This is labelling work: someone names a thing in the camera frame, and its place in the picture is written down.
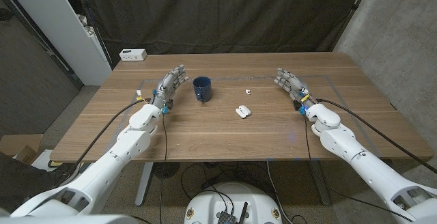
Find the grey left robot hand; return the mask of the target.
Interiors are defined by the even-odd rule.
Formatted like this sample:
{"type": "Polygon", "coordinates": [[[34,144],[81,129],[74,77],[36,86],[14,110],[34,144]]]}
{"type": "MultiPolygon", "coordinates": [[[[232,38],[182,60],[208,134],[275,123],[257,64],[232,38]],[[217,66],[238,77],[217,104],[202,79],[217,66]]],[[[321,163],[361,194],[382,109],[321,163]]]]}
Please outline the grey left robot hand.
{"type": "Polygon", "coordinates": [[[176,89],[187,80],[184,64],[172,69],[158,82],[157,88],[153,91],[151,104],[162,111],[173,99],[176,89]]]}

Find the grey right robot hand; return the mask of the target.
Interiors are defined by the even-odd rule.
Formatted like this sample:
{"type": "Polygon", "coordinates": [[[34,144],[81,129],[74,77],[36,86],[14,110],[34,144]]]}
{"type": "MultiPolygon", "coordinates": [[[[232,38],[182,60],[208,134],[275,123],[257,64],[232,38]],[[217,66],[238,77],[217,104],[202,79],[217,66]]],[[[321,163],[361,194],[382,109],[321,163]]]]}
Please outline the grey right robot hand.
{"type": "Polygon", "coordinates": [[[277,69],[277,77],[274,82],[289,94],[293,100],[295,110],[303,115],[311,106],[318,103],[307,89],[307,86],[296,75],[285,69],[277,69]]]}

